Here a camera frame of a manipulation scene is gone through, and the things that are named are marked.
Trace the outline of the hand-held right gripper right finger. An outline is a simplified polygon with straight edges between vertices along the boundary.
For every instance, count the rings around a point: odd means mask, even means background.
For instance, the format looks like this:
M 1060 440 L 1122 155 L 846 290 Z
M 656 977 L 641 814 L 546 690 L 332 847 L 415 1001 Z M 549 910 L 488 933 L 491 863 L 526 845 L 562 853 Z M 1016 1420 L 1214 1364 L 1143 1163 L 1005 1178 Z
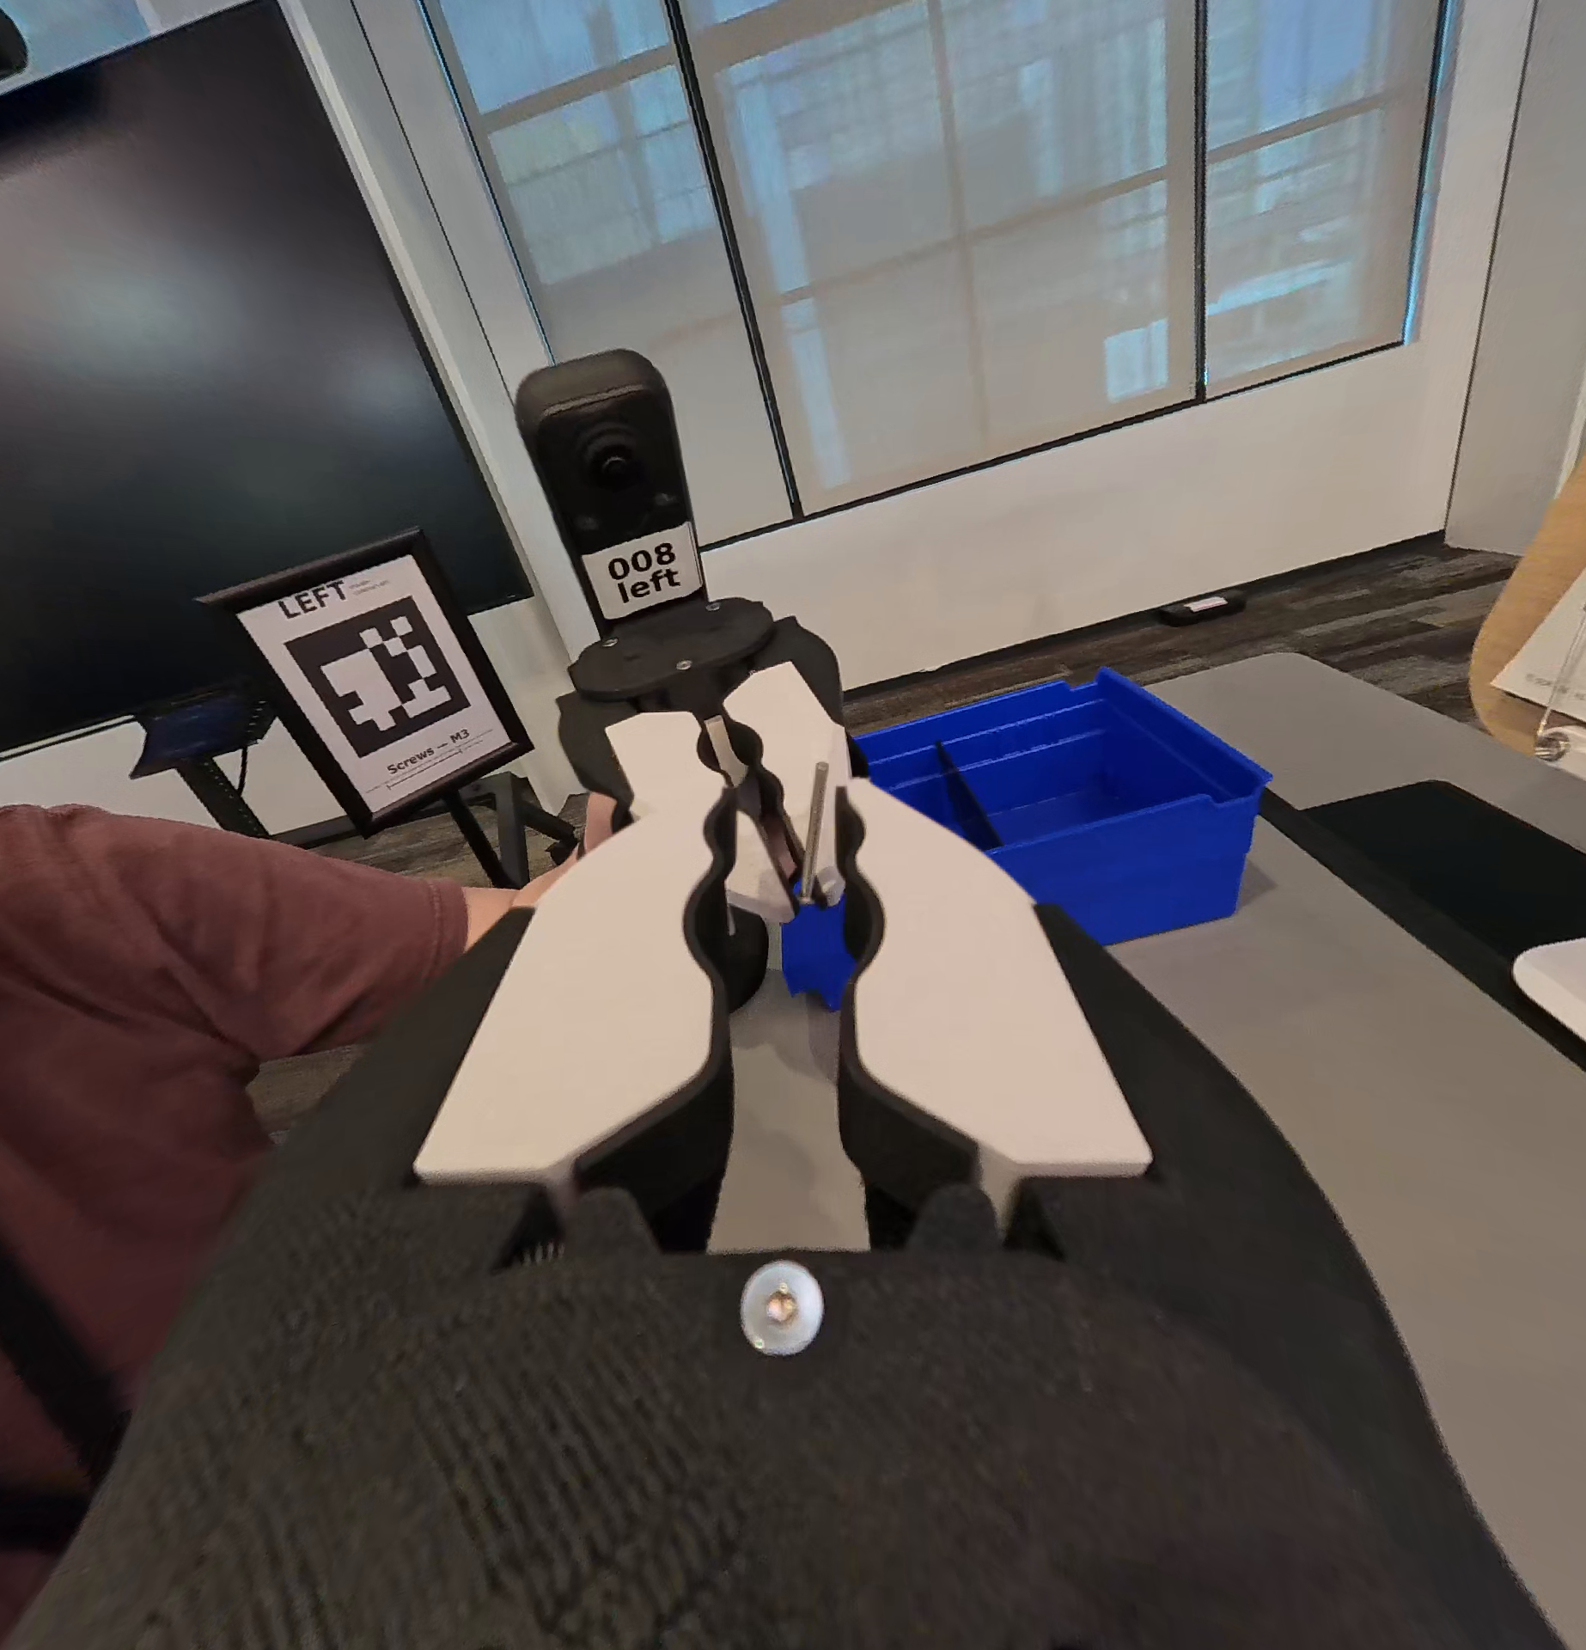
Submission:
M 839 1138 L 871 1248 L 976 1189 L 999 1226 L 1038 1185 L 1141 1182 L 1153 1145 L 1054 946 L 1070 925 L 928 814 L 853 779 L 839 799 Z

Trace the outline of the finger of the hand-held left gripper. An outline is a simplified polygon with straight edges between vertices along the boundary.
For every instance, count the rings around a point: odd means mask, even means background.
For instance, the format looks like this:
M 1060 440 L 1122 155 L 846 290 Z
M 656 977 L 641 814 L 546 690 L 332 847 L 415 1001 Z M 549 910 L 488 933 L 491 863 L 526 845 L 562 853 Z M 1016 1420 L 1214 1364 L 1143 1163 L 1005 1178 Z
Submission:
M 812 772 L 829 764 L 822 822 L 822 891 L 826 903 L 845 897 L 839 869 L 839 799 L 853 782 L 850 739 L 795 664 L 754 673 L 723 700 L 723 720 L 733 749 L 758 787 L 764 838 L 786 850 L 791 894 L 799 903 L 802 854 Z
M 727 897 L 766 925 L 795 915 L 794 897 L 740 786 L 709 767 L 712 741 L 689 712 L 636 712 L 605 731 L 620 772 L 629 787 L 636 819 L 665 811 L 707 811 L 728 799 L 736 814 L 736 857 L 727 875 Z

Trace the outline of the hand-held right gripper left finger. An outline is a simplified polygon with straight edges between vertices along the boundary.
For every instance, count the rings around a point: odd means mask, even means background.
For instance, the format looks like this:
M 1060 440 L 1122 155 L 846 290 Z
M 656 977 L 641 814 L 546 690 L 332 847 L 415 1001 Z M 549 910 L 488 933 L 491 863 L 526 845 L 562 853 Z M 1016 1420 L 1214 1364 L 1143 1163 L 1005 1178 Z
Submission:
M 628 1193 L 660 1246 L 707 1246 L 736 1086 L 723 881 L 733 811 L 628 826 L 527 913 L 413 1159 L 428 1187 Z

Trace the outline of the blue plastic bin with divider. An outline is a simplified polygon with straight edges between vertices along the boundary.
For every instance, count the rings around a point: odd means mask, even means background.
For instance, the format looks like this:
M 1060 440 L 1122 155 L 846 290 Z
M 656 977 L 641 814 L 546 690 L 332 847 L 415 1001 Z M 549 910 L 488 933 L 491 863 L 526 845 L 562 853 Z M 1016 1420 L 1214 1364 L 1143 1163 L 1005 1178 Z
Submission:
M 936 741 L 1034 903 L 1113 946 L 1229 918 L 1271 772 L 1113 670 L 869 731 L 871 782 L 959 836 Z

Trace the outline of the person's left forearm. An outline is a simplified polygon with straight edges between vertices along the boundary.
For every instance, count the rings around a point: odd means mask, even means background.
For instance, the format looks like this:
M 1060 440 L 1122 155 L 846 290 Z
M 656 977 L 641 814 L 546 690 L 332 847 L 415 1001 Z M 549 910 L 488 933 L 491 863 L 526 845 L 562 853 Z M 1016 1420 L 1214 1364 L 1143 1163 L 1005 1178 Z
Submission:
M 518 889 L 460 886 L 464 948 L 471 952 L 507 915 L 534 909 L 578 859 L 581 850 L 573 850 L 562 866 L 554 866 Z

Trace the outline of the black sign stand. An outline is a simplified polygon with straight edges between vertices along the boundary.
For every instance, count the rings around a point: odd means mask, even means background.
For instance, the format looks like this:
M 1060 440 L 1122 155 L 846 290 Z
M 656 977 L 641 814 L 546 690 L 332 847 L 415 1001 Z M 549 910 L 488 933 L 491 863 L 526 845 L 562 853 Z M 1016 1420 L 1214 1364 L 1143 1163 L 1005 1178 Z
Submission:
M 538 836 L 554 869 L 578 850 L 575 827 L 546 811 L 530 782 L 515 772 L 494 772 L 445 795 L 448 814 L 494 886 L 510 891 L 534 885 L 530 836 Z

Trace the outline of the framed marker sign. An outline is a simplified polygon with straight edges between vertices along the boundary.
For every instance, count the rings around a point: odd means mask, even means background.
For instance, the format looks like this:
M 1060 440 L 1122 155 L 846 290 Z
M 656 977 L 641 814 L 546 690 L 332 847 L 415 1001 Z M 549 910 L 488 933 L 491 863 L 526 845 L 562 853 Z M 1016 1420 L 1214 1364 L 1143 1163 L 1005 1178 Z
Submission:
M 199 602 L 360 836 L 534 753 L 421 528 Z

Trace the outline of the black laptop stand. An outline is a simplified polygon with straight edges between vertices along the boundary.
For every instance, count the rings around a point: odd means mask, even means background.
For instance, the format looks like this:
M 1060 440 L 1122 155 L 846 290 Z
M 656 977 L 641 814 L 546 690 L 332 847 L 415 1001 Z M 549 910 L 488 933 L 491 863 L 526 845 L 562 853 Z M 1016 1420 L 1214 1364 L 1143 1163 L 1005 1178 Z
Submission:
M 234 836 L 270 838 L 262 818 L 247 802 L 241 779 L 231 779 L 214 753 L 180 759 L 175 772 L 216 827 Z

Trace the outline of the white framed window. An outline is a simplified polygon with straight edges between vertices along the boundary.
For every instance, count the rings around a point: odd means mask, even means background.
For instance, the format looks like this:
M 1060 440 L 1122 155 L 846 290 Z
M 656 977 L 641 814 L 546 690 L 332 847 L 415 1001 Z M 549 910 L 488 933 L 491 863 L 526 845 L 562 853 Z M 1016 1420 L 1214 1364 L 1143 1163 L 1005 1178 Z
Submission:
M 423 3 L 703 545 L 1403 341 L 1445 3 Z

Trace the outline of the open laptop with blue screen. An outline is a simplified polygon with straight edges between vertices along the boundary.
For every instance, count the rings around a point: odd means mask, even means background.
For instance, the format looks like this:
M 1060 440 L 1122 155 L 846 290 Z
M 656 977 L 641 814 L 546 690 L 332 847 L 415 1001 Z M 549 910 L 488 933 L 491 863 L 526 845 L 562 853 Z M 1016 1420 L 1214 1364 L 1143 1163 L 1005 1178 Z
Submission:
M 128 778 L 143 779 L 178 772 L 182 764 L 249 749 L 265 739 L 275 723 L 275 709 L 249 685 L 216 685 L 137 712 L 135 720 L 144 741 Z

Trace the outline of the dark desk pad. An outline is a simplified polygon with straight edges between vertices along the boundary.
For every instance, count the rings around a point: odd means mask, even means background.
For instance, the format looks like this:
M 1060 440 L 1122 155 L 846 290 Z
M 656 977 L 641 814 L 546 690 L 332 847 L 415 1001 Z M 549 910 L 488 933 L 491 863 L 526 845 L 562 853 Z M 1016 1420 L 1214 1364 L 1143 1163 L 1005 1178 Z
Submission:
M 1445 779 L 1259 818 L 1586 1074 L 1586 1043 L 1514 980 L 1547 942 L 1586 941 L 1586 853 Z

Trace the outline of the papers on wooden table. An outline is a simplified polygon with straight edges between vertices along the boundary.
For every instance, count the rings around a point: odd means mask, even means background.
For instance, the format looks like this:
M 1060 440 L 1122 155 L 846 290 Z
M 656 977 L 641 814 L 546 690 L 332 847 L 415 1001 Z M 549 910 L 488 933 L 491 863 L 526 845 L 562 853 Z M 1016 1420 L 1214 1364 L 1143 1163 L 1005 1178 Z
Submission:
M 1496 678 L 1586 573 L 1586 453 L 1547 508 L 1543 524 L 1488 610 L 1469 658 L 1469 700 L 1502 747 L 1534 756 L 1543 707 L 1498 688 Z

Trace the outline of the large black wall display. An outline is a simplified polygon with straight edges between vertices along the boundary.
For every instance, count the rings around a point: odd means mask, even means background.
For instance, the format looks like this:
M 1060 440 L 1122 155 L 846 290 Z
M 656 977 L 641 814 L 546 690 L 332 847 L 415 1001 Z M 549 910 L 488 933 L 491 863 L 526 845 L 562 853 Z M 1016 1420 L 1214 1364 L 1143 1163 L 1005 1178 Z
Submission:
M 0 95 L 0 753 L 238 674 L 202 598 L 411 528 L 530 598 L 278 9 Z

